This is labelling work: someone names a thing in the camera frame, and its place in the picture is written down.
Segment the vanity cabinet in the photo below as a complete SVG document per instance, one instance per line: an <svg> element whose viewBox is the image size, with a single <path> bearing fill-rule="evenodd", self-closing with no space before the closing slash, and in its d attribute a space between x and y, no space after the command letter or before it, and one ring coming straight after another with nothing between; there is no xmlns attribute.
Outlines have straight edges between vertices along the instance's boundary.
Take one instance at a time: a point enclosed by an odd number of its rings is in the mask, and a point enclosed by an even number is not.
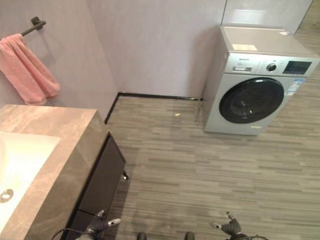
<svg viewBox="0 0 320 240"><path fill-rule="evenodd" d="M127 176L125 163L109 132L66 228L84 231L100 210L105 210L105 214L109 215L120 179ZM61 239L75 240L78 236L77 233L66 231Z"/></svg>

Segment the baseboard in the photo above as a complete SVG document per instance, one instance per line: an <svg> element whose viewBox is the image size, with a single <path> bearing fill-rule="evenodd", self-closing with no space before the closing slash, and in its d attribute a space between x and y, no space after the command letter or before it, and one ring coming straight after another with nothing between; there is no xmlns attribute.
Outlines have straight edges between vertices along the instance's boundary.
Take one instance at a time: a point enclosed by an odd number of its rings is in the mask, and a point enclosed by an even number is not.
<svg viewBox="0 0 320 240"><path fill-rule="evenodd" d="M142 94L142 93L131 93L131 92L118 92L116 95L112 106L106 116L104 123L107 124L115 106L120 96L123 97L138 97L138 98L148 98L148 99L178 99L178 100L188 100L188 101L198 101L198 98L188 97L188 96L168 96L168 95L153 95L153 94Z"/></svg>

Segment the floor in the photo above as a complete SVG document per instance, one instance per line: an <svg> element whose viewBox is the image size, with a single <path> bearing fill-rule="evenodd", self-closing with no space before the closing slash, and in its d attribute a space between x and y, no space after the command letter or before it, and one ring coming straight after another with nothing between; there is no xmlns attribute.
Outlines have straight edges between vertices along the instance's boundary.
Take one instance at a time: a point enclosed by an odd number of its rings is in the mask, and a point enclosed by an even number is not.
<svg viewBox="0 0 320 240"><path fill-rule="evenodd" d="M320 29L297 37L320 54ZM223 240L209 226L231 211L249 235L270 240L320 236L320 66L265 133L206 133L196 102L120 97L108 126L127 160L130 180L120 184L106 231L133 240Z"/></svg>

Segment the washing machine door glass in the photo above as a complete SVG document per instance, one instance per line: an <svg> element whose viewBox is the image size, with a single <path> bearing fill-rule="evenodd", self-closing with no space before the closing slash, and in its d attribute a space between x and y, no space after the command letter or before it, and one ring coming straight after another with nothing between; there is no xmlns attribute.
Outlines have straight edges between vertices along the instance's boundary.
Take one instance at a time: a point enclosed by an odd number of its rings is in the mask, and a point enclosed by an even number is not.
<svg viewBox="0 0 320 240"><path fill-rule="evenodd" d="M272 114L284 99L284 88L272 78L258 77L243 81L222 97L221 115L229 122L248 124Z"/></svg>

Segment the washing machine dial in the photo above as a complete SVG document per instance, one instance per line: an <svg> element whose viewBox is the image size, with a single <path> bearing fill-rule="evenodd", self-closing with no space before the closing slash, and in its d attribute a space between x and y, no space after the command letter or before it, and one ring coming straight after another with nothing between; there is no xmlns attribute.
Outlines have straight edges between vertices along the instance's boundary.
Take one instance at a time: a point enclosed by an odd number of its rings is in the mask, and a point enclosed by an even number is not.
<svg viewBox="0 0 320 240"><path fill-rule="evenodd" d="M276 70L277 66L274 63L270 63L268 66L266 66L266 69L269 72L273 72L274 70Z"/></svg>

